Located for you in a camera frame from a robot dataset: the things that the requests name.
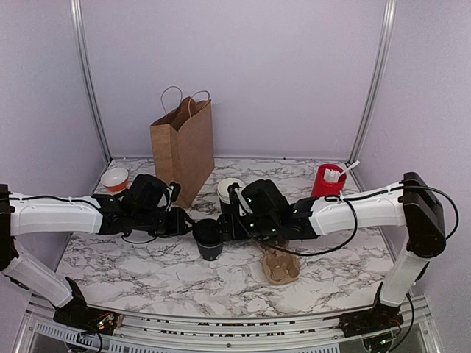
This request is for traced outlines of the black plastic cup lid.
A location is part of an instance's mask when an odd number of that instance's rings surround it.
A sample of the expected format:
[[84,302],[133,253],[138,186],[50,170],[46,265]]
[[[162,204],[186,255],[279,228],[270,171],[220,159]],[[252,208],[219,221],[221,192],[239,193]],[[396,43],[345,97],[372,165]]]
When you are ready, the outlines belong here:
[[213,219],[198,221],[193,228],[193,236],[195,241],[202,246],[212,247],[223,242],[219,224]]

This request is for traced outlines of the black paper coffee cup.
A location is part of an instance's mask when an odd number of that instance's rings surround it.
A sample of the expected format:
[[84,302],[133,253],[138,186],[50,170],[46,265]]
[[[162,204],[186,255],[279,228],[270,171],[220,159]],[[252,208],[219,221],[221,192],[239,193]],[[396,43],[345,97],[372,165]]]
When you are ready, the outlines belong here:
[[204,244],[204,243],[197,243],[197,248],[202,256],[202,258],[206,261],[214,261],[217,260],[222,253],[223,250],[223,243],[212,243],[212,244]]

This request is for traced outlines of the cardboard cup carrier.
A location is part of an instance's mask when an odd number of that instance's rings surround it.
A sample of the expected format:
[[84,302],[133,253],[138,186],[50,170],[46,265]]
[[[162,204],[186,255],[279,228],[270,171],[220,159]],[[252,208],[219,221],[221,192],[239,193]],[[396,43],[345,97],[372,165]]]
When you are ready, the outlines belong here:
[[300,261],[297,256],[261,246],[261,265],[266,279],[272,285],[287,285],[296,282],[300,275]]

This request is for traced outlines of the brown paper bag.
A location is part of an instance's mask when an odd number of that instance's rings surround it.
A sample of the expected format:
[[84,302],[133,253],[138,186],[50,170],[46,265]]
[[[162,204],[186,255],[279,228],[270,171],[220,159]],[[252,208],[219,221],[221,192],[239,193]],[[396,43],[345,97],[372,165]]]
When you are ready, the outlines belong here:
[[180,103],[150,125],[155,175],[176,182],[176,205],[189,208],[215,168],[212,100],[180,94]]

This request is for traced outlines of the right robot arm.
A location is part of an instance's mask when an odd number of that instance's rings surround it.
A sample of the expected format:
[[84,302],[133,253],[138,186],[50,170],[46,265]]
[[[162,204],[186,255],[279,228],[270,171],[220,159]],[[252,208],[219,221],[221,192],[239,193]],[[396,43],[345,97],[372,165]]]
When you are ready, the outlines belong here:
[[311,240],[348,229],[406,227],[408,238],[380,283],[372,307],[341,315],[339,328],[345,337],[402,324],[400,306],[406,294],[447,244],[438,191],[415,172],[370,192],[304,198],[293,204],[270,179],[243,185],[226,178],[218,184],[217,193],[222,206],[218,223],[226,240],[252,238],[271,246],[274,240]]

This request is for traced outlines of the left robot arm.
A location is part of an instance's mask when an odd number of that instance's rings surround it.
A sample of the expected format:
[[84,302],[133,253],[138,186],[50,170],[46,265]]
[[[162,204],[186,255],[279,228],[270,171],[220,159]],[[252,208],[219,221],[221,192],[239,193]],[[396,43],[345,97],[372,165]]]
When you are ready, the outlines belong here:
[[78,329],[112,335],[118,313],[90,307],[78,284],[61,277],[31,255],[18,236],[68,232],[122,235],[134,231],[151,239],[186,235],[194,221],[175,207],[176,182],[166,184],[139,174],[129,188],[115,194],[82,197],[27,196],[1,185],[1,272],[15,284],[42,296],[55,310],[54,321]]

